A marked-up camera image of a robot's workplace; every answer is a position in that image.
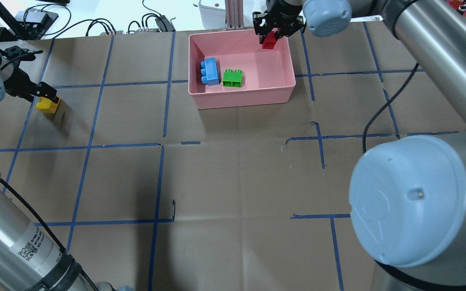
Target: label sticker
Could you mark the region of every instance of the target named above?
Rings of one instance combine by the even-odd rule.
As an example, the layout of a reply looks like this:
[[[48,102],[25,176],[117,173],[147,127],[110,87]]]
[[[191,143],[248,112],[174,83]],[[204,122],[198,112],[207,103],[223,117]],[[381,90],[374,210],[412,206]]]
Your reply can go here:
[[[10,247],[11,253],[22,258],[27,265],[37,269],[48,257],[53,247],[49,240],[35,224],[30,223],[26,232]]]

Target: yellow object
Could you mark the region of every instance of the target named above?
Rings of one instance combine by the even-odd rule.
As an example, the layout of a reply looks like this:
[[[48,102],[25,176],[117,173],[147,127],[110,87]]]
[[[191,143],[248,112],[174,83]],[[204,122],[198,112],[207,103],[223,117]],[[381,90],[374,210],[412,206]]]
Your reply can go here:
[[[40,102],[35,105],[37,110],[44,112],[45,114],[55,114],[57,112],[57,108],[61,103],[61,98],[59,98],[58,103],[54,103],[50,99],[39,97]]]

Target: pink plastic box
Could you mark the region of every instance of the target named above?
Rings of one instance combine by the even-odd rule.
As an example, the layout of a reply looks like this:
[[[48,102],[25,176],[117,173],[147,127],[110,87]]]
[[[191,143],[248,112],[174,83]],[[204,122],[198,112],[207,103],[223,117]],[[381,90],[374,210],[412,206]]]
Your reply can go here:
[[[200,62],[215,57],[219,85],[201,82]],[[242,88],[222,86],[226,69],[242,70]],[[198,109],[286,103],[296,85],[286,37],[263,49],[254,30],[192,34],[189,37],[188,92]]]

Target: blue tape grid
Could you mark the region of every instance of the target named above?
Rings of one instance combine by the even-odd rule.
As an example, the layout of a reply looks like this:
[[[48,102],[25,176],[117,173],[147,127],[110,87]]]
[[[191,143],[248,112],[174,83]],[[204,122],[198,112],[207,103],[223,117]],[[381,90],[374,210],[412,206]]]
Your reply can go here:
[[[322,74],[313,74],[310,69],[310,63],[309,63],[309,55],[307,51],[307,43],[305,41],[305,35],[303,31],[301,31],[301,39],[303,42],[303,50],[305,52],[305,61],[307,63],[307,74],[296,74],[296,78],[309,78],[309,88],[311,91],[311,99],[312,101],[316,101],[316,97],[314,95],[314,87],[313,87],[313,82],[312,78],[314,77],[322,77],[322,76],[334,76],[334,75],[339,75],[339,74],[378,74],[379,78],[383,82],[383,74],[394,74],[394,73],[409,73],[411,70],[385,70],[382,71],[380,70],[379,63],[377,60],[377,56],[375,54],[373,44],[368,32],[368,28],[366,24],[364,23],[364,29],[366,31],[366,36],[368,37],[368,43],[370,45],[370,49],[372,51],[372,55],[375,61],[375,66],[377,67],[377,71],[369,71],[369,72],[331,72],[331,73],[322,73]],[[170,63],[169,63],[169,74],[168,74],[168,80],[167,81],[154,81],[154,82],[130,82],[130,83],[111,83],[111,84],[105,84],[105,78],[107,75],[107,69],[109,65],[109,59],[111,56],[112,52],[112,45],[114,41],[114,36],[111,37],[111,42],[110,42],[110,47],[109,47],[109,52],[107,55],[107,60],[106,60],[106,66],[104,70],[104,75],[102,77],[102,82],[100,84],[89,84],[89,85],[75,85],[75,86],[58,86],[56,89],[78,89],[78,88],[100,88],[100,92],[98,95],[98,102],[93,118],[93,125],[91,129],[91,136],[89,138],[89,143],[87,147],[61,147],[61,148],[32,148],[32,149],[23,149],[21,148],[22,141],[24,139],[24,135],[26,133],[26,129],[28,126],[28,123],[30,121],[30,116],[32,114],[33,110],[33,104],[30,107],[30,110],[28,111],[27,117],[26,117],[26,122],[24,123],[23,130],[21,132],[21,136],[19,138],[19,142],[17,144],[17,147],[15,149],[0,149],[0,152],[13,152],[13,160],[11,163],[11,166],[8,171],[8,175],[6,177],[6,181],[9,182],[11,179],[11,173],[13,171],[13,168],[15,167],[15,160],[17,159],[17,155],[19,152],[35,152],[35,151],[65,151],[65,150],[86,150],[86,157],[85,157],[85,162],[83,166],[83,173],[81,175],[80,179],[80,184],[79,184],[79,190],[77,193],[77,198],[76,198],[76,205],[74,207],[74,212],[72,216],[72,221],[58,221],[58,222],[49,222],[47,223],[49,226],[70,226],[70,236],[68,238],[68,244],[67,247],[69,249],[71,242],[72,242],[72,235],[73,235],[73,230],[75,226],[87,226],[87,225],[122,225],[122,224],[153,224],[154,225],[154,230],[153,230],[153,239],[152,239],[152,245],[151,245],[151,253],[150,253],[150,269],[149,269],[149,274],[148,274],[148,290],[152,290],[152,282],[153,282],[153,274],[154,274],[154,261],[155,261],[155,250],[156,250],[156,241],[157,241],[157,226],[161,223],[171,223],[174,221],[174,214],[172,215],[172,218],[170,219],[160,219],[159,218],[159,205],[160,205],[160,200],[161,200],[161,181],[163,177],[163,163],[164,163],[164,157],[165,157],[165,149],[164,147],[159,144],[159,143],[138,143],[138,144],[110,144],[110,145],[93,145],[92,140],[94,136],[94,130],[98,118],[98,111],[100,108],[100,102],[102,99],[102,90],[105,87],[108,86],[128,86],[128,85],[150,85],[150,84],[167,84],[167,94],[166,94],[166,103],[165,103],[165,119],[163,122],[163,136],[166,136],[167,134],[167,124],[168,124],[168,112],[169,112],[169,106],[170,106],[170,85],[172,83],[188,83],[188,80],[172,80],[172,65],[174,61],[174,46],[175,46],[175,33],[172,34],[172,47],[170,49]],[[46,67],[47,64],[50,60],[51,52],[53,50],[54,46],[54,40],[52,40],[52,43],[50,45],[50,49],[48,51],[48,55],[46,58],[46,62],[44,64],[44,67],[42,69],[41,77],[40,80],[42,81],[44,74],[46,72]],[[386,99],[388,99],[387,92],[384,90],[383,91],[384,96]],[[396,120],[394,118],[394,114],[392,112],[392,108],[390,107],[390,116],[392,117],[392,121],[394,122],[394,127],[395,127],[395,135],[397,138],[399,138],[398,134],[398,127],[396,125]],[[310,137],[292,137],[289,138],[287,142],[289,141],[296,141],[296,140],[318,140],[318,145],[320,148],[320,157],[321,157],[321,163],[322,163],[322,168],[325,168],[325,163],[324,163],[324,153],[323,153],[323,148],[322,148],[322,141],[324,139],[340,139],[340,138],[362,138],[362,135],[351,135],[351,136],[345,136],[345,135],[338,135],[338,136],[322,136],[320,132],[320,125],[317,122],[313,122],[313,124],[316,127],[316,132],[317,136],[310,136]],[[414,135],[438,135],[438,134],[448,134],[449,132],[440,132],[440,133],[409,133],[407,136],[414,136]],[[374,137],[390,137],[392,135],[390,134],[371,134],[368,135],[369,138],[374,138]],[[198,145],[201,144],[200,141],[183,141],[181,142],[181,145]],[[123,221],[76,221],[76,215],[78,212],[78,206],[80,202],[80,196],[82,193],[83,189],[83,182],[85,179],[85,173],[87,169],[87,164],[89,161],[89,154],[91,149],[103,149],[103,148],[130,148],[130,147],[161,147],[161,159],[160,159],[160,164],[159,164],[159,177],[158,177],[158,186],[157,186],[157,202],[156,202],[156,208],[155,208],[155,217],[154,219],[139,219],[139,220],[123,220]],[[335,233],[335,222],[334,219],[338,218],[349,218],[349,214],[312,214],[312,215],[294,215],[290,219],[330,219],[331,223],[331,232],[332,232],[332,237],[333,237],[333,248],[334,248],[334,253],[335,253],[335,262],[336,262],[336,267],[337,267],[337,272],[338,272],[338,280],[339,280],[339,287],[341,291],[344,291],[344,285],[343,285],[343,280],[342,280],[342,269],[341,269],[341,264],[339,260],[339,250],[338,250],[338,244],[337,244],[337,236]]]

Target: green toy block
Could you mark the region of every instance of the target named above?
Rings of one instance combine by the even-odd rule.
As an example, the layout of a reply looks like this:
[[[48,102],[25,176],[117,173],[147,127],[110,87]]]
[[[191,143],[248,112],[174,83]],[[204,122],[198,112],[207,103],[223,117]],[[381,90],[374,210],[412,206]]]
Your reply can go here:
[[[225,87],[242,87],[242,71],[227,69],[222,76],[222,86]]]

